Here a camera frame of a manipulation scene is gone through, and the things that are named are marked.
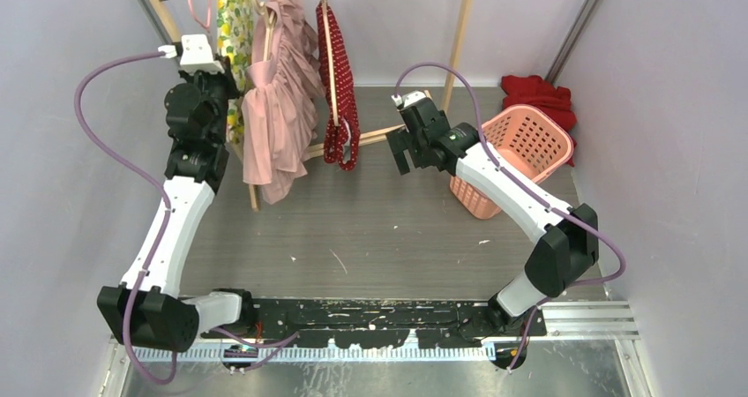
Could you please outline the pink pleated skirt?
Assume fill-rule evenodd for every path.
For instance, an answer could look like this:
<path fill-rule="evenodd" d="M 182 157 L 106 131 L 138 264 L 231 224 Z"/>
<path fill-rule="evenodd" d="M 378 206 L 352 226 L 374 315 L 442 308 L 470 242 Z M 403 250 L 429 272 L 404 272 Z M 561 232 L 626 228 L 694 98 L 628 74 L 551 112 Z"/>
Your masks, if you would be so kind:
<path fill-rule="evenodd" d="M 307 173 L 306 149 L 317 136 L 315 102 L 325 90 L 318 36 L 305 18 L 303 0 L 267 0 L 266 8 L 275 16 L 274 26 L 256 24 L 246 70 L 252 88 L 242 102 L 243 180 L 272 205 Z"/>

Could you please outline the lemon print skirt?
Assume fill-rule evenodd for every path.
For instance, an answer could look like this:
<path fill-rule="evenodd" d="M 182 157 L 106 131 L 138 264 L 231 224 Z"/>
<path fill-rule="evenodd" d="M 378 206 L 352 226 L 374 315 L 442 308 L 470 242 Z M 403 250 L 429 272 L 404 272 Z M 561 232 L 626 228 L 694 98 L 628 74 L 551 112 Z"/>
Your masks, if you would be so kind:
<path fill-rule="evenodd" d="M 251 65 L 253 18 L 251 0 L 217 0 L 217 46 L 221 56 L 230 59 L 231 72 L 240 92 L 228 103 L 227 139 L 234 145 L 243 143 L 244 120 L 242 98 L 251 88 L 247 69 Z"/>

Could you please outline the beige hanger of pink skirt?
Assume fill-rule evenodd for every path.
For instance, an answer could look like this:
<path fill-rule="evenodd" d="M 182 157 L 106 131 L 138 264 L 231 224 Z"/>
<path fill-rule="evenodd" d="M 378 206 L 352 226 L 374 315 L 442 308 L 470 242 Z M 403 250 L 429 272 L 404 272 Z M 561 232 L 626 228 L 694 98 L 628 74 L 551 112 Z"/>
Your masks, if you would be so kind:
<path fill-rule="evenodd" d="M 269 61 L 272 55 L 273 32 L 276 21 L 276 13 L 266 7 L 266 3 L 261 0 L 252 0 L 254 11 L 262 18 L 265 26 L 265 38 L 263 46 L 263 61 Z"/>

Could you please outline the pink wire hanger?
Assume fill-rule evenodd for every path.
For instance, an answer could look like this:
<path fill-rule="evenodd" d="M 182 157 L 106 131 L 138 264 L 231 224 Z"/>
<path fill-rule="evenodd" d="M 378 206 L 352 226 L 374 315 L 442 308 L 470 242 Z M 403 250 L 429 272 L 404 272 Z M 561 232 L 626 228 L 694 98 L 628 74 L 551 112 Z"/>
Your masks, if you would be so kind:
<path fill-rule="evenodd" d="M 216 20 L 215 0 L 185 0 L 191 19 L 208 37 L 214 36 Z"/>

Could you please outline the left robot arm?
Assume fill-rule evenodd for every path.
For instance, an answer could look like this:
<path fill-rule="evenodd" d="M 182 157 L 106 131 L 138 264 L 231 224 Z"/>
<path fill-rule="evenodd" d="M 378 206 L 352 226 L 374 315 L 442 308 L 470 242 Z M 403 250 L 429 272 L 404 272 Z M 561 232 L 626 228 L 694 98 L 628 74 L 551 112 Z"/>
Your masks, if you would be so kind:
<path fill-rule="evenodd" d="M 227 72 L 179 75 L 182 83 L 164 98 L 172 145 L 165 178 L 156 181 L 157 214 L 131 267 L 117 286 L 101 289 L 97 306 L 119 343 L 183 353 L 216 327 L 249 336 L 258 314 L 251 292 L 240 288 L 180 297 L 186 258 L 228 165 L 228 104 L 240 93 Z"/>

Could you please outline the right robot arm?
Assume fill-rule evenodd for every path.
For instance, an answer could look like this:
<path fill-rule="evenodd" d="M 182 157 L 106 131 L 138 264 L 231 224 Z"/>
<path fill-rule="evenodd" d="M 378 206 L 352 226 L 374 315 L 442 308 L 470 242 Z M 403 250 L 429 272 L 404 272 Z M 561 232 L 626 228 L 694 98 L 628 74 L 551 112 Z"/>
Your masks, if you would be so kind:
<path fill-rule="evenodd" d="M 393 95 L 403 126 L 387 133 L 399 172 L 434 167 L 476 188 L 520 227 L 534 248 L 524 267 L 488 301 L 492 329 L 514 334 L 524 315 L 560 296 L 598 260 L 597 214 L 572 207 L 521 174 L 467 123 L 451 126 L 421 91 Z"/>

